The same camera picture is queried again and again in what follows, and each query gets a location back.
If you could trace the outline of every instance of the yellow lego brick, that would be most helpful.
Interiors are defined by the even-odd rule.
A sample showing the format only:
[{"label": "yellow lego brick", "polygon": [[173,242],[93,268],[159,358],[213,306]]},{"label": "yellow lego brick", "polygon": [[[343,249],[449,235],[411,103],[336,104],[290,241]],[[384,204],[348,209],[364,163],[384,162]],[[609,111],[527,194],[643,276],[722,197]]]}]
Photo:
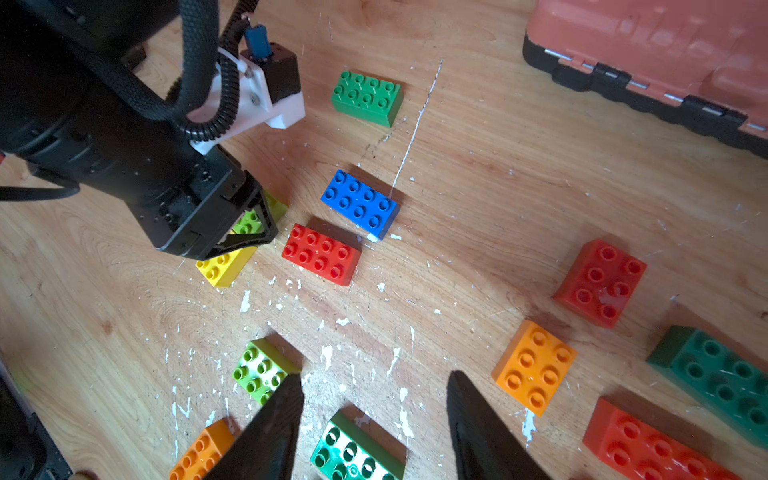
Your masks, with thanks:
[{"label": "yellow lego brick", "polygon": [[240,271],[246,266],[248,260],[256,251],[256,247],[247,247],[204,262],[197,262],[197,269],[208,282],[216,288],[228,288],[232,286]]}]

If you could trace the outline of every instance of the lime green lego brick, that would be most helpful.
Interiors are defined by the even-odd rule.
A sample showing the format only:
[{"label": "lime green lego brick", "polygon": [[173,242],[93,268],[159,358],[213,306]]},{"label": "lime green lego brick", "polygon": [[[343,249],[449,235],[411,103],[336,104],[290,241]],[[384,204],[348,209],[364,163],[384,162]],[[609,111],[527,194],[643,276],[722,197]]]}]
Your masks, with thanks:
[{"label": "lime green lego brick", "polygon": [[258,339],[248,342],[248,348],[240,357],[232,378],[254,400],[264,405],[289,373],[299,372],[301,370],[266,339]]},{"label": "lime green lego brick", "polygon": [[[270,195],[269,192],[264,191],[264,198],[266,199],[266,205],[270,209],[270,213],[272,214],[272,218],[275,220],[275,222],[280,221],[281,218],[283,218],[283,215],[286,214],[288,211],[288,206],[285,204],[280,203],[275,197]],[[264,230],[263,225],[261,224],[261,220],[259,220],[259,217],[256,215],[256,212],[254,210],[251,210],[250,212],[246,212],[235,224],[234,227],[232,227],[232,230],[234,233],[261,233],[262,230]]]}]

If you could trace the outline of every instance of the orange lego brick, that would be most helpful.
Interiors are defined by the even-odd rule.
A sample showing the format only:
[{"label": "orange lego brick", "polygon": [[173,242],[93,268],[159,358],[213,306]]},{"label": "orange lego brick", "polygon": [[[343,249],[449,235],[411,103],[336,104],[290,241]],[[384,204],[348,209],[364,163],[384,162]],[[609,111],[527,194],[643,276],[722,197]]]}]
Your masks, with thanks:
[{"label": "orange lego brick", "polygon": [[200,433],[184,457],[168,475],[168,480],[201,480],[227,453],[235,438],[224,419]]},{"label": "orange lego brick", "polygon": [[541,416],[577,354],[547,330],[524,320],[492,376],[502,390]]}]

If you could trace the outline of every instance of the green lego brick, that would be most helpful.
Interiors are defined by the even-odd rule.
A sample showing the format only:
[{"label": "green lego brick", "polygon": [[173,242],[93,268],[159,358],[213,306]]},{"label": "green lego brick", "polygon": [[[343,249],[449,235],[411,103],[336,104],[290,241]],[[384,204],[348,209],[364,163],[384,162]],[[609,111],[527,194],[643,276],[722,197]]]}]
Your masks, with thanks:
[{"label": "green lego brick", "polygon": [[[280,221],[280,219],[283,218],[283,215],[288,211],[288,206],[280,203],[267,191],[264,191],[264,198],[266,198],[266,205],[270,209],[272,218],[275,219],[276,222]],[[256,215],[256,212],[251,210],[250,212],[246,212],[237,223],[235,223],[232,230],[239,234],[261,233],[261,231],[264,230],[264,227],[261,224],[261,220],[259,220],[259,217]]]},{"label": "green lego brick", "polygon": [[232,378],[259,404],[264,405],[289,373],[299,373],[282,353],[266,339],[248,342]]},{"label": "green lego brick", "polygon": [[647,362],[745,439],[768,448],[765,372],[687,326],[672,326]]},{"label": "green lego brick", "polygon": [[341,412],[326,426],[312,463],[329,480],[402,480],[406,470]]},{"label": "green lego brick", "polygon": [[344,71],[331,102],[343,114],[391,127],[402,104],[402,89],[391,81]]}]

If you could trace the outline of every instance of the blue connector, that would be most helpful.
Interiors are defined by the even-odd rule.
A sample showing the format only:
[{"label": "blue connector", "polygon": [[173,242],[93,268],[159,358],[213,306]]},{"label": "blue connector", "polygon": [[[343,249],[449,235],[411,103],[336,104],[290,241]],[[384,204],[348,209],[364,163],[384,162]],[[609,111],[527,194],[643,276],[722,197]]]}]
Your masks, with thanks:
[{"label": "blue connector", "polygon": [[272,47],[270,47],[270,41],[266,38],[266,27],[264,25],[248,28],[243,37],[245,37],[245,45],[253,60],[267,58],[272,55]]}]

